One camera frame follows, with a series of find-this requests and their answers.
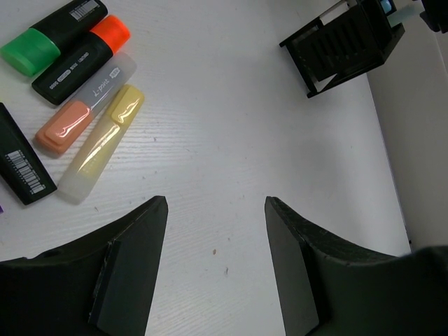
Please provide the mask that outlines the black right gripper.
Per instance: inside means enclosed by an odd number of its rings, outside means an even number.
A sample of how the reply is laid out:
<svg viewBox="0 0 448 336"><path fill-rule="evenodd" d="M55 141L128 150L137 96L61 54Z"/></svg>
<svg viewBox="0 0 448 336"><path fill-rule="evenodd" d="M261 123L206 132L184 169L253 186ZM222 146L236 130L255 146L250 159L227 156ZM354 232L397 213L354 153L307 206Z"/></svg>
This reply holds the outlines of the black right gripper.
<svg viewBox="0 0 448 336"><path fill-rule="evenodd" d="M419 16L427 24L428 28L435 33L447 33L448 1L422 0L421 2L424 12Z"/></svg>

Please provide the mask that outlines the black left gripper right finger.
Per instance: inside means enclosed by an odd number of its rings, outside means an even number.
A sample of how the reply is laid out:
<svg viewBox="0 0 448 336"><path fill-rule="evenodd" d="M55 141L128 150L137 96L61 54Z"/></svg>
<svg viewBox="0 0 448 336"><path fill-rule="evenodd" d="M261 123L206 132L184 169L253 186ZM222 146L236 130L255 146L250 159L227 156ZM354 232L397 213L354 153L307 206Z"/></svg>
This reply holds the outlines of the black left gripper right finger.
<svg viewBox="0 0 448 336"><path fill-rule="evenodd" d="M447 247L363 248L277 197L265 220L287 335L446 335Z"/></svg>

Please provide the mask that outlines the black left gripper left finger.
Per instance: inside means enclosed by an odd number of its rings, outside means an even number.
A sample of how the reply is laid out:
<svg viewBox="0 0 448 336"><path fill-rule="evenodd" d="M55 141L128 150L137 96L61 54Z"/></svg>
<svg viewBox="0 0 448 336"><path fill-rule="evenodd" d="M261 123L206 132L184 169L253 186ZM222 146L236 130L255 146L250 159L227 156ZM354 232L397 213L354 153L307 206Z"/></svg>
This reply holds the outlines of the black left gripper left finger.
<svg viewBox="0 0 448 336"><path fill-rule="evenodd" d="M2 335L144 335L168 204L156 196L35 258L1 263Z"/></svg>

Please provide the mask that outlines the mint green translucent highlighter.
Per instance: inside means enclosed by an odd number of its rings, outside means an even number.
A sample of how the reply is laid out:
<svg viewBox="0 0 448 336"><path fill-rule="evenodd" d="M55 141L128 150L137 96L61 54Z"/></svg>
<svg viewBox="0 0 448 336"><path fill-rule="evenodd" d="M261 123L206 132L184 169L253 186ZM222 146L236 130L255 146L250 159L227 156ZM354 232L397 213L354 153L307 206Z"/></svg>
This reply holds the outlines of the mint green translucent highlighter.
<svg viewBox="0 0 448 336"><path fill-rule="evenodd" d="M421 6L418 3L409 3L399 8L388 16L388 23L391 27L402 24L411 17L420 14Z"/></svg>

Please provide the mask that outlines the pale yellow translucent highlighter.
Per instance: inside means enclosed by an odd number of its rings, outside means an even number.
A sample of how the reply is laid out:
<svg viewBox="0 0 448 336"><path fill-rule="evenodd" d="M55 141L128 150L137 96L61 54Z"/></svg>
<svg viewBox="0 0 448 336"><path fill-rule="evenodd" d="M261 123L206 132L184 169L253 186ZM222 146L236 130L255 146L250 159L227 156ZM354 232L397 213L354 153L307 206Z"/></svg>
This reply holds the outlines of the pale yellow translucent highlighter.
<svg viewBox="0 0 448 336"><path fill-rule="evenodd" d="M133 85L118 91L59 181L58 193L64 200L80 204L88 197L144 100Z"/></svg>

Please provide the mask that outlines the yellow cap black highlighter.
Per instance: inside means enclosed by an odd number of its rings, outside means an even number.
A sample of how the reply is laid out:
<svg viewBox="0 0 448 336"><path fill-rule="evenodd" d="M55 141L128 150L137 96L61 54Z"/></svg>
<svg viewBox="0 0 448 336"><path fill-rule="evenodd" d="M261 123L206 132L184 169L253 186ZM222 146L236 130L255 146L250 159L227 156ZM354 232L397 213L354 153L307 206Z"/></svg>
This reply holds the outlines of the yellow cap black highlighter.
<svg viewBox="0 0 448 336"><path fill-rule="evenodd" d="M57 190L4 104L1 105L1 177L25 206Z"/></svg>

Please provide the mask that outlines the peach cap translucent highlighter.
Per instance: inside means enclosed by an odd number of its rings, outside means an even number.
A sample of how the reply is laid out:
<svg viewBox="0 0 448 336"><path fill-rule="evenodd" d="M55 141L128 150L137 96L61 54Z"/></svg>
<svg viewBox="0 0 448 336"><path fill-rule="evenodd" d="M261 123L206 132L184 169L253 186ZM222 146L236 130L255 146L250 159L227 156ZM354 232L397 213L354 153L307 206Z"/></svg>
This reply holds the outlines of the peach cap translucent highlighter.
<svg viewBox="0 0 448 336"><path fill-rule="evenodd" d="M64 154L116 96L137 69L119 52L93 75L35 135L35 142L53 155Z"/></svg>

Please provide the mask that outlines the orange cap black highlighter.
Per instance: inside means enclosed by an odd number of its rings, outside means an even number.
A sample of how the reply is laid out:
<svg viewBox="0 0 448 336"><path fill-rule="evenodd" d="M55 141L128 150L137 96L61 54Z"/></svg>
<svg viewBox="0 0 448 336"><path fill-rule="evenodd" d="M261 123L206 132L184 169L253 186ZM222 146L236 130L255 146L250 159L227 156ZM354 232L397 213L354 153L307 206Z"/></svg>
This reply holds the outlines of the orange cap black highlighter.
<svg viewBox="0 0 448 336"><path fill-rule="evenodd" d="M118 17L107 16L35 79L32 89L51 104L60 105L100 70L130 36Z"/></svg>

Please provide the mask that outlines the green cap black highlighter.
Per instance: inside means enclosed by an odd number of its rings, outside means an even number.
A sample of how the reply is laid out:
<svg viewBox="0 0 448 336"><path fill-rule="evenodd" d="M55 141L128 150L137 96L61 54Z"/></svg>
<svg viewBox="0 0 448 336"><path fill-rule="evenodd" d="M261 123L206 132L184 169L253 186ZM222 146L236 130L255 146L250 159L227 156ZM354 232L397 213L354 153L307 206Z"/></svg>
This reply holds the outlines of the green cap black highlighter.
<svg viewBox="0 0 448 336"><path fill-rule="evenodd" d="M1 57L32 77L108 15L102 1L70 1L1 47Z"/></svg>

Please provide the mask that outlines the light blue translucent highlighter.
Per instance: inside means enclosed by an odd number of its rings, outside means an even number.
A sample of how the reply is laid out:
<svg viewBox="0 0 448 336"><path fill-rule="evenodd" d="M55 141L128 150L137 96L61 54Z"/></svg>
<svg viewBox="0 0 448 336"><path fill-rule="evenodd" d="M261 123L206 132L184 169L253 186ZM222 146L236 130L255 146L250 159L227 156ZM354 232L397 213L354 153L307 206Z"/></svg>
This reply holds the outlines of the light blue translucent highlighter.
<svg viewBox="0 0 448 336"><path fill-rule="evenodd" d="M392 5L391 5L391 2L389 0L380 0L379 3L381 5L381 8L382 8L383 12L386 15L392 11Z"/></svg>

